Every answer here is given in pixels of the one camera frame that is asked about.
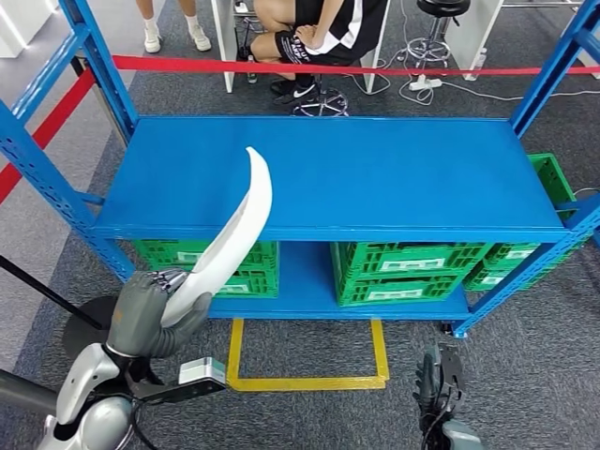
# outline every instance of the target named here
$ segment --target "white sneaker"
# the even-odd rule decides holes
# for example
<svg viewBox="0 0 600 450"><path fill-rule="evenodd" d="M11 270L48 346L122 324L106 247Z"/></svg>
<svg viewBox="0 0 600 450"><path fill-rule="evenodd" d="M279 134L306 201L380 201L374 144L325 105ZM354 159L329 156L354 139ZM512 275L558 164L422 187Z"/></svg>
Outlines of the white sneaker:
<svg viewBox="0 0 600 450"><path fill-rule="evenodd" d="M161 50L161 35L158 33L158 29L148 29L144 28L143 30L146 32L146 40L143 41L143 46L146 47L146 51L148 53L157 53Z"/></svg>
<svg viewBox="0 0 600 450"><path fill-rule="evenodd" d="M189 35L194 39L196 48L201 52L208 52L211 49L210 40L205 34L205 30L200 25L194 25L189 30Z"/></svg>

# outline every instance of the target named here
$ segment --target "blue metal shelf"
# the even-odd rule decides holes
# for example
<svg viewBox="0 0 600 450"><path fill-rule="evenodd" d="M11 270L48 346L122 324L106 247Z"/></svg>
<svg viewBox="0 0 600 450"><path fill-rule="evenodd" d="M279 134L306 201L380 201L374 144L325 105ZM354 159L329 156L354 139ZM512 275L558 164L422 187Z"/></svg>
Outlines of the blue metal shelf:
<svg viewBox="0 0 600 450"><path fill-rule="evenodd" d="M323 242L282 242L278 298L216 298L212 318L244 319L367 319L457 321L469 314L458 288L442 302L339 307L335 303L329 245Z"/></svg>
<svg viewBox="0 0 600 450"><path fill-rule="evenodd" d="M568 233L506 121L237 116L140 119L94 233L212 238L248 189L248 145L272 178L264 240L556 242Z"/></svg>
<svg viewBox="0 0 600 450"><path fill-rule="evenodd" d="M264 240L544 244L472 307L458 289L438 303L340 308L326 244L285 242L278 299L218 299L212 317L442 320L463 338L600 228L600 194L563 225L518 141L582 48L600 58L600 0L580 5L508 121L140 117L87 2L59 1L73 33L13 111L0 101L0 153L123 281L134 268L114 239L215 236L248 187L248 145L272 174ZM25 128L78 46L128 144L105 202L73 189Z"/></svg>

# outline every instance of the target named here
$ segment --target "red barrier rope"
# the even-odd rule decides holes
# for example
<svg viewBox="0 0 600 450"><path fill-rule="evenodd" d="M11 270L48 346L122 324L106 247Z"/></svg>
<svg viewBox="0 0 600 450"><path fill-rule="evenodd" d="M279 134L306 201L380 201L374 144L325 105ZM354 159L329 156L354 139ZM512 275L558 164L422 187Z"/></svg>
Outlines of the red barrier rope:
<svg viewBox="0 0 600 450"><path fill-rule="evenodd" d="M94 82L91 70L89 68L85 70L33 133L33 140L42 149L46 148ZM20 178L21 174L14 166L6 164L0 172L0 203L8 197Z"/></svg>
<svg viewBox="0 0 600 450"><path fill-rule="evenodd" d="M363 75L374 73L383 76L398 75L478 75L515 76L537 75L541 67L515 68L481 68L478 70L462 70L457 68L369 68L369 67L340 67L313 66L298 64L257 64L242 61L217 61L214 59L186 59L186 58L155 58L147 56L112 56L115 65L122 70L155 70L161 72L251 72L251 73L326 73L336 75ZM600 66L571 67L570 75L600 73Z"/></svg>

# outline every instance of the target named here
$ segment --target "white bottle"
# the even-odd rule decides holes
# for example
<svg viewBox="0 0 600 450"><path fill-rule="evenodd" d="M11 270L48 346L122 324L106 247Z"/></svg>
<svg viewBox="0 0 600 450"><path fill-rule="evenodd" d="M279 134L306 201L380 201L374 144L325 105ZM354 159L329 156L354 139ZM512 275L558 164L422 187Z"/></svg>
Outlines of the white bottle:
<svg viewBox="0 0 600 450"><path fill-rule="evenodd" d="M254 63L254 57L251 54L248 56L248 63ZM257 81L258 77L256 76L255 73L248 72L248 82L250 84L254 84Z"/></svg>
<svg viewBox="0 0 600 450"><path fill-rule="evenodd" d="M481 49L479 56L477 57L477 61L475 62L475 66L473 67L474 70L479 70L480 68L483 67L483 64L485 63L485 56L488 52L488 49ZM477 73L469 73L465 75L465 80L468 82L474 82L477 80L478 74Z"/></svg>

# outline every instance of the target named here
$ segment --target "stool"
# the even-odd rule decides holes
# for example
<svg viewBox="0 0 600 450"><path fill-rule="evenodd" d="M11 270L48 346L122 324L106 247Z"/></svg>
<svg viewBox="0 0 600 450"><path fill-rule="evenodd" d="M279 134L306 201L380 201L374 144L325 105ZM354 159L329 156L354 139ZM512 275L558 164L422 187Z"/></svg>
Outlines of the stool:
<svg viewBox="0 0 600 450"><path fill-rule="evenodd" d="M470 0L417 0L417 6L435 19L428 37L413 39L406 44L406 51L417 60L417 68L439 62L447 68L450 48L442 40L442 19L451 18L457 22L457 16L469 10Z"/></svg>
<svg viewBox="0 0 600 450"><path fill-rule="evenodd" d="M309 117L318 116L348 116L348 99L337 89L325 88L323 84L323 75L318 74L315 77L317 94L301 103L292 110L291 115Z"/></svg>

